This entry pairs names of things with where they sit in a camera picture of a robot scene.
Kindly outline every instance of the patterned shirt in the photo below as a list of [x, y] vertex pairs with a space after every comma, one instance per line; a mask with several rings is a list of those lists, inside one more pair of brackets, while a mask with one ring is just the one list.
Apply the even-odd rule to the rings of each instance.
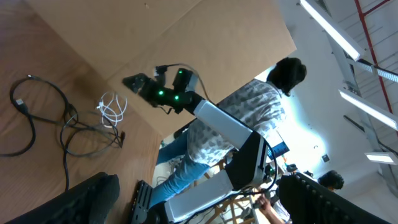
[[[265, 138], [285, 119], [281, 92], [270, 82], [252, 80], [225, 98], [219, 107]], [[213, 166], [234, 147], [198, 119], [188, 129], [188, 154], [194, 162]]]

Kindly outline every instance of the brown tabletop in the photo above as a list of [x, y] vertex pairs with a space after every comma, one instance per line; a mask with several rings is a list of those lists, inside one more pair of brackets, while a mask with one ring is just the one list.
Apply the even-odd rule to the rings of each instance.
[[[24, 1], [0, 2], [0, 152], [22, 149], [31, 138], [26, 118], [9, 101], [11, 83], [27, 74], [54, 82], [78, 111], [93, 110], [110, 90], [105, 81], [79, 57]], [[29, 112], [60, 119], [63, 101], [49, 86], [29, 81], [16, 91]], [[36, 142], [25, 154], [0, 157], [0, 223], [58, 196], [65, 188], [60, 126], [34, 121]], [[68, 156], [70, 187], [98, 172], [117, 174], [121, 187], [108, 223], [126, 218], [138, 180], [152, 181], [160, 136], [131, 108], [118, 125], [126, 132], [122, 149], [111, 148], [95, 157]], [[89, 136], [73, 143], [80, 150], [94, 147]]]

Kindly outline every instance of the cardboard box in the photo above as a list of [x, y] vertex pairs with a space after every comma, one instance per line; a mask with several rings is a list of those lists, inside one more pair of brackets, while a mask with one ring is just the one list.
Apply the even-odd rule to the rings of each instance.
[[[164, 137], [193, 116], [152, 108], [122, 85], [124, 77], [187, 63], [217, 103], [295, 50], [274, 0], [28, 2]], [[176, 70], [167, 73], [168, 87]]]

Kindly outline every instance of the jeans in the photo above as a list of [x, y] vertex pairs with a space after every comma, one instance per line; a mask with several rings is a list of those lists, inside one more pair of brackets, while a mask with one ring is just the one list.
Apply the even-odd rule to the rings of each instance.
[[174, 142], [159, 151], [156, 165], [167, 162], [176, 156], [184, 154], [185, 156], [175, 172], [165, 182], [153, 189], [150, 197], [151, 207], [180, 193], [193, 181], [200, 179], [210, 168], [209, 165], [193, 162], [190, 159], [188, 155], [188, 131], [182, 133]]

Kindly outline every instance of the gray shirt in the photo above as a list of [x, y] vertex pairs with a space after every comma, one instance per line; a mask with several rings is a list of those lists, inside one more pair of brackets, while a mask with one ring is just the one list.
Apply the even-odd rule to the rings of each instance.
[[[269, 82], [252, 80], [225, 98], [219, 107], [265, 138], [285, 119], [281, 92]], [[233, 146], [199, 120], [188, 129], [188, 154], [194, 162], [213, 166]]]

